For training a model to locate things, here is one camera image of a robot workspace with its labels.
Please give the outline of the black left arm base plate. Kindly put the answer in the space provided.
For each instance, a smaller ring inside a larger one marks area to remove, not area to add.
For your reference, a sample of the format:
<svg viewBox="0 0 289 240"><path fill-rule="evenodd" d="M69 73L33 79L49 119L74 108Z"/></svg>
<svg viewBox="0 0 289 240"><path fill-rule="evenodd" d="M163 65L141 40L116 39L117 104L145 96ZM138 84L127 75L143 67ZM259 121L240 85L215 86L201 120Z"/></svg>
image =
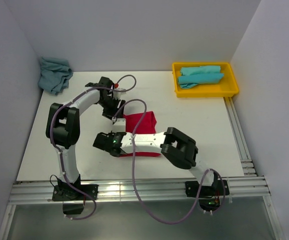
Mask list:
<svg viewBox="0 0 289 240"><path fill-rule="evenodd" d="M83 184L78 187L81 192L89 195L93 200L97 199L98 188L99 186L97 184ZM91 200L89 197L85 196L81 192L76 191L71 187L64 188L56 185L53 190L51 199L53 202Z"/></svg>

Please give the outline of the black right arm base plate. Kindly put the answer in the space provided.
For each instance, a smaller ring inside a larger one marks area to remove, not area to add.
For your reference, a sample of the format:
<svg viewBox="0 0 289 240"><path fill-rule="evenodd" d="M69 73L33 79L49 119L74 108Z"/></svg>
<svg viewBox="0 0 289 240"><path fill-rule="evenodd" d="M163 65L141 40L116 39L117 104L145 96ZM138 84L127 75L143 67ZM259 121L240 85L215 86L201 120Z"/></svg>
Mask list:
<svg viewBox="0 0 289 240"><path fill-rule="evenodd" d="M222 196L224 193L226 196L230 194L230 190L228 187L228 182L226 180L223 181L224 188L222 182L217 180L216 183L213 183L211 186L202 186L200 190L199 197L200 198L211 198L215 195L219 194ZM187 197L195 198L198 193L198 189L200 184L198 181L186 181L185 182L185 194Z"/></svg>

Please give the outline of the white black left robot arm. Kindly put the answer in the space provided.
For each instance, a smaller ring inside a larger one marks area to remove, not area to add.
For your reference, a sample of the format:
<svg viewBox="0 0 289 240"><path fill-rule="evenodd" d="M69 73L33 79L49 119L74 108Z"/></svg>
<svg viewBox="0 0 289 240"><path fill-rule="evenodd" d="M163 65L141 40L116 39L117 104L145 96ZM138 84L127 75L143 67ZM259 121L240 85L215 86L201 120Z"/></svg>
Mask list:
<svg viewBox="0 0 289 240"><path fill-rule="evenodd" d="M109 120L122 118L122 105L126 101L121 99L121 94L126 92L108 77L101 77L99 82L85 85L84 90L73 99L50 106L45 134L57 153L60 168L58 185L64 188L64 194L69 199L76 200L82 193L76 161L76 143L81 133L80 116L89 107L100 105L103 117Z"/></svg>

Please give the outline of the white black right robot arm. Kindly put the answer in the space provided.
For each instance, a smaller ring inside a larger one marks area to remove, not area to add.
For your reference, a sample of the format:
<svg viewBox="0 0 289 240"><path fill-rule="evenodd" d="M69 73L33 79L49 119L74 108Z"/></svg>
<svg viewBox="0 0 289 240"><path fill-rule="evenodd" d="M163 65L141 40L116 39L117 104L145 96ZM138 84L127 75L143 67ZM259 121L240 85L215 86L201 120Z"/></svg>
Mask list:
<svg viewBox="0 0 289 240"><path fill-rule="evenodd" d="M188 170L201 185L206 195L212 195L219 187L218 177L208 165L198 159L196 141L175 127L165 132L136 134L130 132L100 132L93 147L120 157L136 153L156 153L163 155L173 166Z"/></svg>

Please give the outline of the red t-shirt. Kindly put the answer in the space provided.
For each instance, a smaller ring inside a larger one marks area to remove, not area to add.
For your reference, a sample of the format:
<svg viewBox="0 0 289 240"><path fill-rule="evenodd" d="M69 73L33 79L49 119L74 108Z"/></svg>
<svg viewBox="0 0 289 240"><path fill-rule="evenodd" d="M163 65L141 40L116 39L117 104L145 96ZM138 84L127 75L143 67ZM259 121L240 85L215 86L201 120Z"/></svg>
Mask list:
<svg viewBox="0 0 289 240"><path fill-rule="evenodd" d="M123 117L126 120L126 132L132 133L136 124L142 117L143 113L134 113L134 114L129 114L126 115L124 114ZM157 120L155 118L155 114L153 111L148 111L146 112L143 120L141 121L140 125L137 127L135 133L136 134L155 134L156 133L156 124ZM135 155L137 157L159 157L161 154L160 153L155 153L155 152L140 152L136 151Z"/></svg>

